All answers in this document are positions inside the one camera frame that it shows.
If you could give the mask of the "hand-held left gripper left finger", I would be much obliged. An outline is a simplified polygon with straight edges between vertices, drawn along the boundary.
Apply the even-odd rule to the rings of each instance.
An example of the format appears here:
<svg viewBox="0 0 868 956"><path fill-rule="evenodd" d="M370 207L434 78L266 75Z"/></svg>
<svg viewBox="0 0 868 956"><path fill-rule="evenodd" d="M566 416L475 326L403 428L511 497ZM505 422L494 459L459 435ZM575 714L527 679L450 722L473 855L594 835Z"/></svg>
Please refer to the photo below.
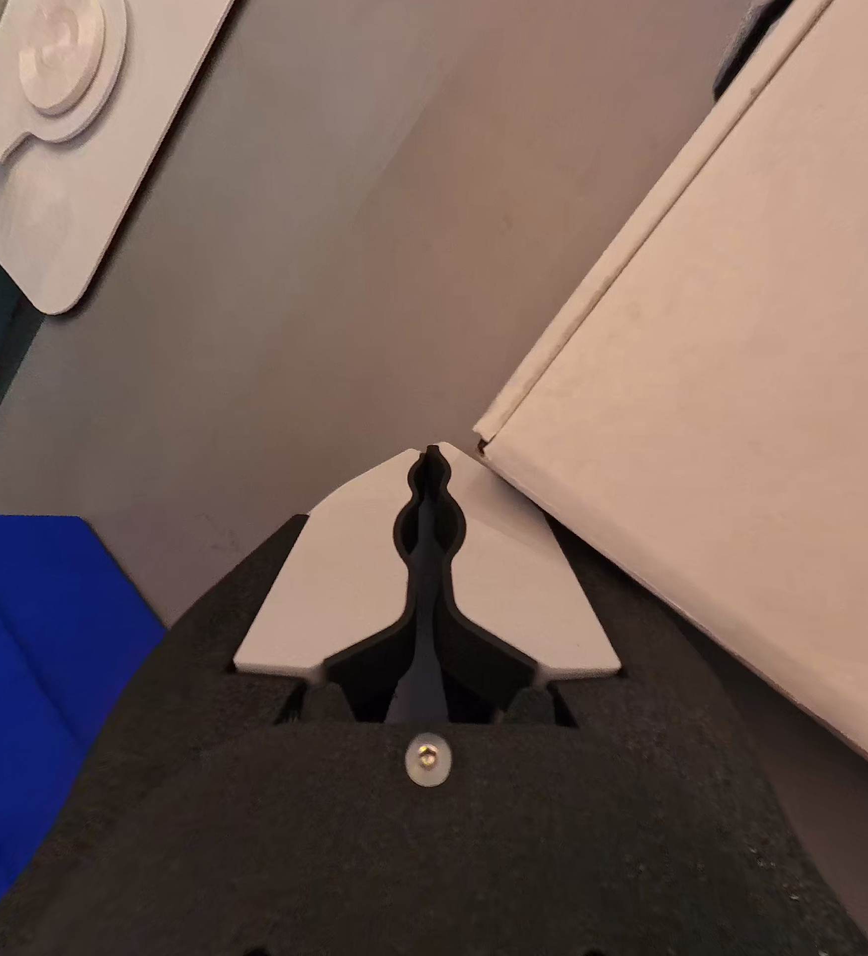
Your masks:
<svg viewBox="0 0 868 956"><path fill-rule="evenodd" d="M329 666L408 608L409 552L396 520L417 504L408 448L341 485L308 514L236 651L240 673L333 681Z"/></svg>

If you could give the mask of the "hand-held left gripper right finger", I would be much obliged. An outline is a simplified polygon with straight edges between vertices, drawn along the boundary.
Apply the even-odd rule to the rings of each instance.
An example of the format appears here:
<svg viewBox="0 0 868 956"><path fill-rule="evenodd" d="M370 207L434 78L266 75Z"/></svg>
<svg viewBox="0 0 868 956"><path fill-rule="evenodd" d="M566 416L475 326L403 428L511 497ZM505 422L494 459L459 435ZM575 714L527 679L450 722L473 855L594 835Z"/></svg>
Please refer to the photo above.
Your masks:
<svg viewBox="0 0 868 956"><path fill-rule="evenodd" d="M428 446L442 553L435 643L457 682L619 673L619 656L545 513L447 443Z"/></svg>

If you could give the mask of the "white cardboard mailer box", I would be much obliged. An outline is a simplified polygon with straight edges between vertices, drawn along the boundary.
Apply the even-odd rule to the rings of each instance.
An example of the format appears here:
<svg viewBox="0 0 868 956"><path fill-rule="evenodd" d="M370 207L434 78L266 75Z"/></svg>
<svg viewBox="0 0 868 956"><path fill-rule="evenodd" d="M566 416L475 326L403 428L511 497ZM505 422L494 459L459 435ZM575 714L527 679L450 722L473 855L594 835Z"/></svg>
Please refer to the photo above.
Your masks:
<svg viewBox="0 0 868 956"><path fill-rule="evenodd" d="M868 1L791 4L474 431L868 759Z"/></svg>

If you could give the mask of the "blue plastic bin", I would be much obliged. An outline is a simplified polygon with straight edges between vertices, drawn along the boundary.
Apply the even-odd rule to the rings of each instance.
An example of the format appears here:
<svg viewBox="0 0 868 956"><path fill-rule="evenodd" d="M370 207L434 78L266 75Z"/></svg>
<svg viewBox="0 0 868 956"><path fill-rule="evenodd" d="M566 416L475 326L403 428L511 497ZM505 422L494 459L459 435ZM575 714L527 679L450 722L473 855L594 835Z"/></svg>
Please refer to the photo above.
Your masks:
<svg viewBox="0 0 868 956"><path fill-rule="evenodd" d="M0 898L164 631L86 521L0 515Z"/></svg>

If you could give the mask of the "white sign stand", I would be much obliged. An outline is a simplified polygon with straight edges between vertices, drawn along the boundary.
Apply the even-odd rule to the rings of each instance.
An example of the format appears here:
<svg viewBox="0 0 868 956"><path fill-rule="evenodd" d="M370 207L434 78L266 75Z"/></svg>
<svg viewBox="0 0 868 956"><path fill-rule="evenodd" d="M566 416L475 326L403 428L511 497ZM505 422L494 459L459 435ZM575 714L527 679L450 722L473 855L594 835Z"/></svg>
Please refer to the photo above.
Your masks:
<svg viewBox="0 0 868 956"><path fill-rule="evenodd" d="M88 290L232 5L0 2L0 265L42 313Z"/></svg>

